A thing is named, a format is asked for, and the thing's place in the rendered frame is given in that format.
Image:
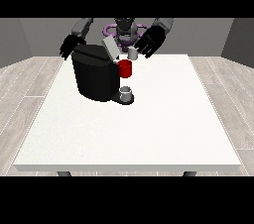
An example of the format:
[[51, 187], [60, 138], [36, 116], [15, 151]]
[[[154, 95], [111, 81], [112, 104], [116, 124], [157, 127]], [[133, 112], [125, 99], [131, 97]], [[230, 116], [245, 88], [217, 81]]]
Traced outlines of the small grey coffee pod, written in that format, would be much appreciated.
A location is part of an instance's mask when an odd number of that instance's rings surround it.
[[128, 48], [128, 58], [131, 60], [136, 60], [138, 58], [138, 52], [134, 47]]

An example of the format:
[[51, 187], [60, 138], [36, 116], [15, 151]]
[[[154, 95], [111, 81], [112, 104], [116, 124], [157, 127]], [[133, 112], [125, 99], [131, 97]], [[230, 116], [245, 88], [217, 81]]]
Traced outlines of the black coffee machine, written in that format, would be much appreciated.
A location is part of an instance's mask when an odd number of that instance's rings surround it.
[[119, 65], [110, 59], [104, 46], [79, 44], [73, 49], [71, 60], [81, 95], [99, 102], [115, 101], [122, 105], [134, 102], [133, 94], [123, 100]]

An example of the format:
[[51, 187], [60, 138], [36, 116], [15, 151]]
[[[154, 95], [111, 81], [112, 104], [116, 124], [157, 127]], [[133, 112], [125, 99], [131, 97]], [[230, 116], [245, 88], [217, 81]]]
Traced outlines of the pale grey machine lid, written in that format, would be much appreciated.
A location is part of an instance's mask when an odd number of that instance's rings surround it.
[[106, 51], [108, 52], [108, 55], [112, 60], [116, 60], [116, 58], [120, 56], [120, 51], [112, 36], [104, 38], [102, 40], [102, 44], [106, 48]]

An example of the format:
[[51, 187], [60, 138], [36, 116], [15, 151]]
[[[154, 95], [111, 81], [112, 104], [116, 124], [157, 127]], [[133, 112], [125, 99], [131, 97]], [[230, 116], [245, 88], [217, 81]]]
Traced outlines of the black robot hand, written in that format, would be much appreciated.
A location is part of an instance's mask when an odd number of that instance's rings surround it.
[[82, 37], [76, 35], [68, 35], [60, 47], [60, 55], [67, 59], [68, 56], [73, 52], [73, 49], [79, 44], [86, 44], [86, 41]]
[[135, 44], [135, 49], [145, 58], [149, 58], [163, 44], [165, 39], [165, 30], [160, 26], [152, 26]]

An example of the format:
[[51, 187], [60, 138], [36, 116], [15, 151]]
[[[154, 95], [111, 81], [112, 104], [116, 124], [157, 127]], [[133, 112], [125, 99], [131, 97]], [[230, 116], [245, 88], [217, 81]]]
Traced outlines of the small grey cup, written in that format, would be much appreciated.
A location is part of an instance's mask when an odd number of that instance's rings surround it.
[[120, 92], [120, 100], [123, 102], [128, 102], [132, 98], [132, 90], [129, 86], [122, 86], [119, 89]]

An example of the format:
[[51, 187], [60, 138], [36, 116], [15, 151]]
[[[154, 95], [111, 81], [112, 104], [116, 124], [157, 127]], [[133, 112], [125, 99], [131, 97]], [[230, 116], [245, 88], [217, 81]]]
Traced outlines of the red pod holder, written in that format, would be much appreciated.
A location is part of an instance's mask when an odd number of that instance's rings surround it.
[[128, 78], [132, 75], [132, 61], [129, 59], [121, 59], [118, 62], [119, 76], [122, 78]]

